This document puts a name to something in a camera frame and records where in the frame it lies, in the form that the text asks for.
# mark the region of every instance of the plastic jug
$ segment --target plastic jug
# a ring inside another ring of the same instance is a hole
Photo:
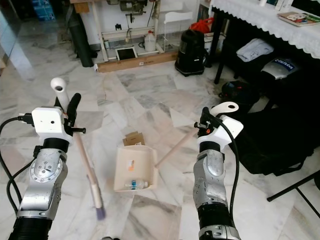
[[[144,49],[147,52],[153,52],[156,50],[156,37],[151,30],[144,38]]]

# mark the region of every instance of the table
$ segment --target table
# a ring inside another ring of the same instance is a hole
[[[219,35],[225,18],[234,17],[275,35],[276,38],[287,41],[297,49],[302,49],[314,59],[320,59],[320,24],[297,27],[278,18],[279,11],[275,6],[266,4],[259,6],[258,0],[211,0],[209,11],[217,13],[211,53],[217,48]],[[291,7],[290,11],[305,13]]]

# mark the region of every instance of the beige dustpan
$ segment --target beige dustpan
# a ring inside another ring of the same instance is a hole
[[[158,180],[156,162],[157,151],[151,147],[145,145],[119,147],[116,156],[114,191],[138,191],[125,188],[127,182],[137,179],[148,182],[148,187],[144,189],[156,188]]]

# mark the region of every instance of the black strap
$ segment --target black strap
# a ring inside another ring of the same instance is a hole
[[[298,170],[300,170],[302,168],[304,163],[305,163],[305,160],[301,161],[299,166],[288,167],[286,169],[281,169],[279,171],[275,171],[273,174],[278,177],[278,176],[283,175],[283,174],[288,174],[288,173],[292,173],[292,172],[298,171]]]

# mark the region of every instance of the white wall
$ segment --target white wall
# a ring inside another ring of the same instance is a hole
[[[161,0],[161,4],[170,3],[172,0]],[[193,11],[193,18],[197,20],[197,14],[199,9],[199,0],[180,0],[184,2],[186,7]],[[153,3],[148,1],[147,6],[144,7],[144,13],[141,16],[135,16],[134,22],[130,23],[130,17],[128,16],[128,22],[130,28],[143,28],[147,26],[148,19],[150,16],[150,11]],[[100,21],[101,31],[104,33],[116,31],[115,25],[121,24],[122,30],[128,29],[128,24],[126,20],[125,11],[120,10],[119,5],[109,5],[107,1],[97,1],[95,2],[97,8],[97,14]],[[85,26],[86,34],[88,37],[89,44],[99,44],[98,32],[96,30],[96,24],[94,21],[94,16],[92,13],[91,5],[90,12],[82,13],[81,18]],[[149,26],[154,26],[154,20],[151,18]]]

